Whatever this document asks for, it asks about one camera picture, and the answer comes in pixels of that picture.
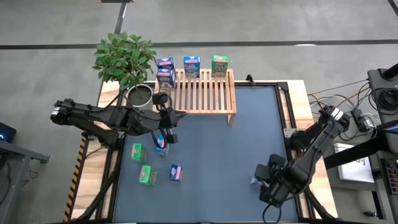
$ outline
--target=gray floor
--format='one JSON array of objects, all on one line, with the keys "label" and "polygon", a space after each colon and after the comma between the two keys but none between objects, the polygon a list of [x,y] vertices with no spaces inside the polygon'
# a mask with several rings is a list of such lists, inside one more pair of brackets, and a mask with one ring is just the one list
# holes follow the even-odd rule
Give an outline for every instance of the gray floor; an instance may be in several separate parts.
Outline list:
[{"label": "gray floor", "polygon": [[[96,0],[0,0],[0,45],[90,44],[113,32],[120,4]],[[155,42],[229,40],[398,39],[398,17],[387,0],[146,0],[129,4],[122,30]],[[50,154],[19,197],[12,223],[60,222],[78,150],[80,130],[50,121],[56,100],[96,103],[100,82],[94,50],[0,50],[0,122],[18,130],[16,144]],[[160,57],[228,55],[236,79],[302,79],[307,91],[363,80],[369,69],[397,63],[398,45],[213,47],[157,49]],[[361,84],[319,96],[350,96]],[[361,108],[374,113],[367,103]],[[369,192],[333,189],[341,218],[374,209]]]}]

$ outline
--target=wooden shelf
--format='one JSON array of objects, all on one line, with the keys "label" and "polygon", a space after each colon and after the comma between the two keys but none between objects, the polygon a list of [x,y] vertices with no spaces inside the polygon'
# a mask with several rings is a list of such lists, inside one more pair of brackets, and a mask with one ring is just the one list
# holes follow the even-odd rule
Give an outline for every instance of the wooden shelf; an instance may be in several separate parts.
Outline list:
[{"label": "wooden shelf", "polygon": [[[227,70],[227,76],[212,78],[211,69],[201,69],[200,78],[187,78],[184,69],[176,69],[176,88],[166,91],[173,99],[173,109],[188,114],[226,114],[231,125],[236,116],[234,72]],[[159,92],[156,81],[155,93]]]}]

